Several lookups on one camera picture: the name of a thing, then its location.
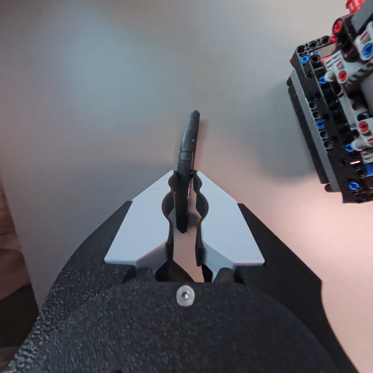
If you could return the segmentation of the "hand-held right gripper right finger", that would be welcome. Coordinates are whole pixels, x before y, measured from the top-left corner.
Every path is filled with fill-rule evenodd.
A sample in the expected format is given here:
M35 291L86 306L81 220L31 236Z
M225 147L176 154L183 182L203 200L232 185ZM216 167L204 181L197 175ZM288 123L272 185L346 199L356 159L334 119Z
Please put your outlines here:
M263 254L238 202L200 171L193 173L197 195L195 256L205 282L214 282L221 269L233 273L240 267L262 267Z

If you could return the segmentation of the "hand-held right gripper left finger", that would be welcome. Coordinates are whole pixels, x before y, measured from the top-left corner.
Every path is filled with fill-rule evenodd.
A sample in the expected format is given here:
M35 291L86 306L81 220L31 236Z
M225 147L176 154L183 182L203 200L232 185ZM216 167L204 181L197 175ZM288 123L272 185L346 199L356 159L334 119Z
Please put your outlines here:
M106 264L157 271L173 255L176 171L171 170L129 202L129 208L104 258Z

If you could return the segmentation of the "toy brick race car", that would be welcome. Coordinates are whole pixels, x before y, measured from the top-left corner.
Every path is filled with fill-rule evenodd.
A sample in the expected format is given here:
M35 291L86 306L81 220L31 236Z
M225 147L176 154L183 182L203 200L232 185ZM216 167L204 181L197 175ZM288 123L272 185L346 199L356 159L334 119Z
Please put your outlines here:
M288 94L320 183L343 203L373 199L373 3L347 1L332 34L299 45Z

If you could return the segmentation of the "person's torso beige sweatshirt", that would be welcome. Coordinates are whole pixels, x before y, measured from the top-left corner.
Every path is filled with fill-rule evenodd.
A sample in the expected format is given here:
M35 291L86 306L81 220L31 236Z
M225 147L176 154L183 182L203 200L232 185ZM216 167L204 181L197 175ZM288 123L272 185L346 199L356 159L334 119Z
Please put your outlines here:
M30 275L18 239L6 194L0 183L0 299L30 284Z

